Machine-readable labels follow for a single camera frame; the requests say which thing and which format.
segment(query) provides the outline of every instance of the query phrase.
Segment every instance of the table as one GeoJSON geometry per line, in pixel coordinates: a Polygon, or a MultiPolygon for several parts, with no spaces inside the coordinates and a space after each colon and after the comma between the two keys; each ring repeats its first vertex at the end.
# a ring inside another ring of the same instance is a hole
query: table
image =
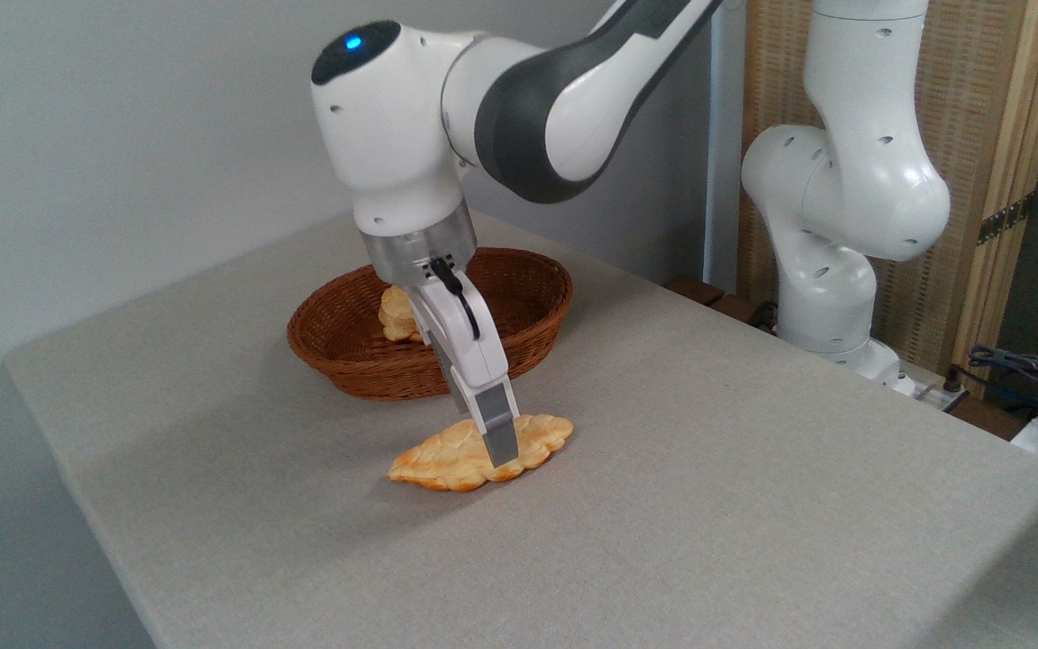
{"type": "Polygon", "coordinates": [[[366,263],[325,222],[7,369],[162,649],[1038,646],[1038,456],[584,254],[524,412],[576,432],[469,494],[384,480],[449,399],[359,401],[284,325],[366,263]]]}

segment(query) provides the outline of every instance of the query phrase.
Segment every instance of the wicker basket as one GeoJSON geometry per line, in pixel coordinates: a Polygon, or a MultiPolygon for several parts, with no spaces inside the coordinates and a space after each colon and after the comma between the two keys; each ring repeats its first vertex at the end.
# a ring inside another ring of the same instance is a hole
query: wicker basket
{"type": "MultiPolygon", "coordinates": [[[[479,248],[467,275],[495,318],[510,377],[539,366],[555,344],[571,303],[568,271],[531,251],[479,248]]],[[[364,266],[311,293],[288,324],[292,351],[358,398],[404,401],[448,391],[432,349],[383,337],[379,300],[386,288],[364,266]]]]}

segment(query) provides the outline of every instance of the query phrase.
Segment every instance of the basket rim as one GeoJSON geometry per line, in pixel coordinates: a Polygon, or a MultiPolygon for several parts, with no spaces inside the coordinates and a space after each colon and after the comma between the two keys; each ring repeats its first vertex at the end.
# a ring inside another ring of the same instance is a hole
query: basket rim
{"type": "MultiPolygon", "coordinates": [[[[523,248],[507,248],[507,247],[491,247],[482,246],[477,248],[474,255],[485,254],[487,256],[507,256],[507,255],[519,255],[524,256],[531,262],[543,263],[544,266],[550,267],[564,279],[564,292],[561,293],[555,304],[545,314],[545,316],[539,321],[536,321],[530,327],[522,329],[511,333],[506,337],[501,337],[501,344],[503,346],[519,346],[522,345],[524,341],[532,339],[536,336],[543,335],[545,331],[550,328],[558,328],[561,321],[564,320],[566,312],[570,308],[571,299],[574,296],[574,282],[571,278],[570,272],[564,267],[558,260],[549,258],[545,254],[537,253],[535,250],[527,250],[523,248]]],[[[346,280],[352,279],[356,275],[365,275],[374,271],[374,267],[371,264],[366,266],[358,267],[356,270],[351,270],[346,272],[340,276],[335,276],[328,283],[323,283],[322,287],[318,288],[311,293],[299,307],[294,310],[291,319],[288,321],[288,345],[292,349],[296,356],[300,357],[301,360],[306,362],[306,364],[320,366],[330,373],[362,373],[363,371],[379,370],[382,367],[387,367],[388,364],[393,364],[400,367],[400,369],[406,369],[407,367],[430,366],[435,361],[435,354],[430,351],[430,345],[425,345],[424,348],[419,349],[419,353],[413,354],[413,356],[399,356],[398,358],[363,358],[363,360],[340,360],[340,358],[329,358],[322,356],[309,350],[302,342],[299,335],[299,325],[302,319],[304,319],[305,314],[311,308],[317,306],[318,300],[321,300],[326,293],[330,291],[333,285],[346,282],[346,280]]]]}

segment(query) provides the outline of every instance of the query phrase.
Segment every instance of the bread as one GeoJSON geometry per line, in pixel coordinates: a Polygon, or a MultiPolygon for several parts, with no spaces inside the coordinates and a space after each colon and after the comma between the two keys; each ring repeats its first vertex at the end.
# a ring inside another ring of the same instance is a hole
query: bread
{"type": "Polygon", "coordinates": [[[407,291],[403,291],[400,287],[383,291],[383,298],[379,304],[379,322],[382,322],[383,336],[388,341],[395,344],[400,341],[411,341],[414,344],[424,342],[419,327],[415,324],[415,317],[411,313],[411,298],[407,296],[407,291]]]}
{"type": "Polygon", "coordinates": [[[435,490],[466,492],[486,481],[510,481],[526,468],[539,467],[564,448],[574,430],[571,422],[550,414],[518,416],[515,427],[519,457],[501,467],[491,467],[479,428],[472,420],[464,420],[397,457],[386,477],[435,490]]]}

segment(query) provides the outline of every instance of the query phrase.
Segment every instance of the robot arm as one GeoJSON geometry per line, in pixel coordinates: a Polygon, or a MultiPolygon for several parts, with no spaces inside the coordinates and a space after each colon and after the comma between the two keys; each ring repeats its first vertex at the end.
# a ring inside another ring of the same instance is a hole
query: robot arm
{"type": "Polygon", "coordinates": [[[464,272],[476,242],[459,178],[482,165],[532,201],[582,192],[718,3],[621,0],[588,37],[550,51],[379,21],[315,62],[318,123],[367,254],[411,296],[496,467],[518,455],[518,409],[494,321],[464,272]]]}
{"type": "Polygon", "coordinates": [[[910,391],[871,340],[876,274],[943,234],[948,188],[919,136],[916,65],[927,0],[816,0],[803,86],[825,131],[773,127],[742,164],[780,277],[780,337],[910,391]]]}

